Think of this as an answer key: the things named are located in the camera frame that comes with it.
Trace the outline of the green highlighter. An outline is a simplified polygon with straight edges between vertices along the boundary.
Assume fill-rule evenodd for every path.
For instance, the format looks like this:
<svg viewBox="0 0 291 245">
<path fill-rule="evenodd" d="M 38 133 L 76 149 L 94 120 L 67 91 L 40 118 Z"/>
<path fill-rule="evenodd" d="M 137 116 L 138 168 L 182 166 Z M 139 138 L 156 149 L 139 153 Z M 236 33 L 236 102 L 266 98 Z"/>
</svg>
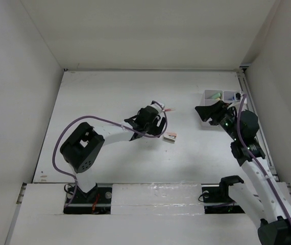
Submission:
<svg viewBox="0 0 291 245">
<path fill-rule="evenodd" d="M 211 100 L 214 100 L 215 98 L 218 98 L 218 97 L 221 98 L 221 93 L 216 93 L 216 94 L 212 95 L 212 96 L 210 97 L 210 99 L 211 99 Z"/>
</svg>

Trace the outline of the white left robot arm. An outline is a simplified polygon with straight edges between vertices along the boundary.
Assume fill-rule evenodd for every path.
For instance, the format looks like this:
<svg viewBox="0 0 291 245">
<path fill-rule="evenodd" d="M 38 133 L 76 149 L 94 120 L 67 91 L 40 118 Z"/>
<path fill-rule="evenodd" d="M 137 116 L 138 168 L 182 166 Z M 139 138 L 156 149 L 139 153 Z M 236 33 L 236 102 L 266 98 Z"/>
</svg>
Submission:
<svg viewBox="0 0 291 245">
<path fill-rule="evenodd" d="M 110 144 L 142 137 L 159 138 L 167 128 L 166 116 L 162 116 L 165 114 L 164 108 L 163 103 L 152 101 L 121 124 L 95 116 L 82 116 L 74 121 L 90 118 L 107 123 L 99 127 L 87 122 L 80 123 L 60 147 L 64 160 L 75 173 L 79 198 L 87 203 L 95 198 L 96 181 L 90 173 L 100 150 Z"/>
</svg>

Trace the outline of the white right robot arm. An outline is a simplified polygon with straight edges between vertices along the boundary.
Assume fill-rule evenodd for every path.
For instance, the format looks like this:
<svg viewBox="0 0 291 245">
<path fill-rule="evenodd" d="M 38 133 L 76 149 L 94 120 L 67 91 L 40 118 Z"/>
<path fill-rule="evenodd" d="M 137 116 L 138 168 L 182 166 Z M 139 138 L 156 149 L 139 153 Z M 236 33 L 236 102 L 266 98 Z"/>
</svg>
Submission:
<svg viewBox="0 0 291 245">
<path fill-rule="evenodd" d="M 232 138 L 232 155 L 256 190 L 253 194 L 238 175 L 227 176 L 221 178 L 218 186 L 202 189 L 203 201 L 213 203 L 212 209 L 236 203 L 255 225 L 261 244 L 291 244 L 291 204 L 279 188 L 256 140 L 257 115 L 223 101 L 196 106 L 195 110 L 201 121 L 221 126 Z"/>
</svg>

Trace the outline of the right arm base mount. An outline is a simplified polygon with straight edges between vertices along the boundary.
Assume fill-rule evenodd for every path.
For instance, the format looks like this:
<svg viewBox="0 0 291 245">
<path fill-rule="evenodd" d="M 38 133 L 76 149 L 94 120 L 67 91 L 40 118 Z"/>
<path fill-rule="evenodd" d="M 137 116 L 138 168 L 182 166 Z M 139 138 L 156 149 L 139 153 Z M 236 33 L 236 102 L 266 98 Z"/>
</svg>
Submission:
<svg viewBox="0 0 291 245">
<path fill-rule="evenodd" d="M 221 178 L 218 184 L 202 185 L 198 201 L 204 204 L 205 214 L 241 214 L 243 209 L 229 197 L 228 188 L 236 183 L 244 183 L 239 176 Z"/>
</svg>

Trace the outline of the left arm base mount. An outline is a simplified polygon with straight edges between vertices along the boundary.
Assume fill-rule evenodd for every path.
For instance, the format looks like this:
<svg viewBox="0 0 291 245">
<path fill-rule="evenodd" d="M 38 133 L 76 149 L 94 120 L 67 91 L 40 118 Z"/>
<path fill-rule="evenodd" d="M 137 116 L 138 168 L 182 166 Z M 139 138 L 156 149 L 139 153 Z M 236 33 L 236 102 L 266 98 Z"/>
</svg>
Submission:
<svg viewBox="0 0 291 245">
<path fill-rule="evenodd" d="M 98 184 L 90 193 L 83 193 L 79 188 L 75 195 L 73 184 L 65 184 L 66 192 L 64 214 L 111 214 L 112 184 Z"/>
</svg>

